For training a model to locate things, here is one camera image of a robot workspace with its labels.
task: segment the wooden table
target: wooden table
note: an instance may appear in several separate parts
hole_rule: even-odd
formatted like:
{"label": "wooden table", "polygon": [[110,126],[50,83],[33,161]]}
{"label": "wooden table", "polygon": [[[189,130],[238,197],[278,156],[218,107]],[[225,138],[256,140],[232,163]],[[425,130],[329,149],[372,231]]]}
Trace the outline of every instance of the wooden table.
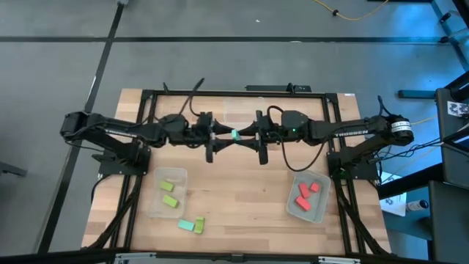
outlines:
{"label": "wooden table", "polygon": [[[123,89],[116,118],[135,122],[141,89]],[[359,119],[354,95],[339,94],[343,120]],[[186,97],[158,96],[156,115],[177,113]],[[313,120],[324,120],[319,99],[307,98],[222,98],[195,97],[195,112],[212,111],[214,118],[233,126],[248,125],[254,119],[254,109],[265,111],[269,105],[294,109]],[[190,123],[196,121],[188,107],[183,113]],[[280,114],[272,111],[274,122]],[[353,146],[363,136],[347,138]],[[344,254],[336,193],[331,186],[328,206],[321,224],[295,218],[285,211],[293,174],[286,168],[281,148],[269,145],[269,163],[259,165],[257,153],[232,145],[214,155],[212,164],[205,162],[204,148],[192,150],[184,146],[166,145],[152,149],[149,174],[144,177],[133,230],[131,250],[172,252],[242,252],[258,254]],[[303,142],[287,143],[287,158],[295,168],[308,164],[319,150]],[[322,155],[310,168],[328,175],[324,147]],[[147,216],[153,199],[156,167],[179,167],[188,171],[188,193],[184,219],[195,221],[205,217],[204,232],[198,235],[181,230],[176,219],[152,219]],[[116,213],[123,176],[113,175],[96,189],[83,246],[94,242]],[[360,216],[380,245],[390,251],[377,192],[365,180],[355,180],[355,192]],[[123,245],[127,219],[122,222],[118,246]],[[355,231],[349,220],[352,248],[357,251]]]}

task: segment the table leg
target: table leg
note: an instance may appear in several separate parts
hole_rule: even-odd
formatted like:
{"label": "table leg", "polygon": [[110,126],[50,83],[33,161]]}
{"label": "table leg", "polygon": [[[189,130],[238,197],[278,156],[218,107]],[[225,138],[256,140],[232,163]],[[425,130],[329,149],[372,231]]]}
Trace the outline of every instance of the table leg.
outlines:
{"label": "table leg", "polygon": [[26,176],[26,170],[20,169],[16,166],[12,166],[3,162],[0,162],[0,174],[1,173],[12,173],[18,176]]}
{"label": "table leg", "polygon": [[443,182],[443,164],[435,164],[419,172],[381,185],[378,188],[380,199],[393,197],[426,186],[430,180]]}

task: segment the gray floor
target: gray floor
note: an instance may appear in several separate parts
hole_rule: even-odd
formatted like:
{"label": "gray floor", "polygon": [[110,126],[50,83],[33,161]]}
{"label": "gray floor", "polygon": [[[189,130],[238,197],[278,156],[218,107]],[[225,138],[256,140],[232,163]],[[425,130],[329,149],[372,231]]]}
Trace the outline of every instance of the gray floor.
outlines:
{"label": "gray floor", "polygon": [[[365,0],[325,2],[350,17],[378,5]],[[1,1],[0,36],[106,36],[115,9],[113,0],[41,5]],[[444,32],[429,4],[387,4],[372,17],[353,22],[332,18],[309,0],[140,0],[124,11],[117,35],[442,37]],[[29,170],[25,178],[0,177],[0,255],[35,250],[68,151],[58,133],[63,115],[83,108],[102,50],[102,43],[0,43],[0,161]],[[436,113],[435,103],[398,100],[396,91],[436,89],[462,73],[450,45],[116,43],[93,111],[112,116],[121,88],[160,89],[165,81],[172,89],[189,89],[205,77],[202,89],[293,82],[309,84],[315,92],[352,92],[362,116],[377,113],[376,97],[382,95],[390,111],[418,121]],[[436,120],[414,128],[416,143],[438,135]],[[79,155],[52,251],[80,246],[97,175],[91,154],[85,150]],[[440,159],[435,150],[409,166],[403,167],[410,161],[403,158],[383,166],[391,173],[403,167],[398,173],[407,175]],[[391,232],[390,238],[395,253],[424,258],[424,241]],[[397,246],[406,241],[411,241],[409,246]]]}

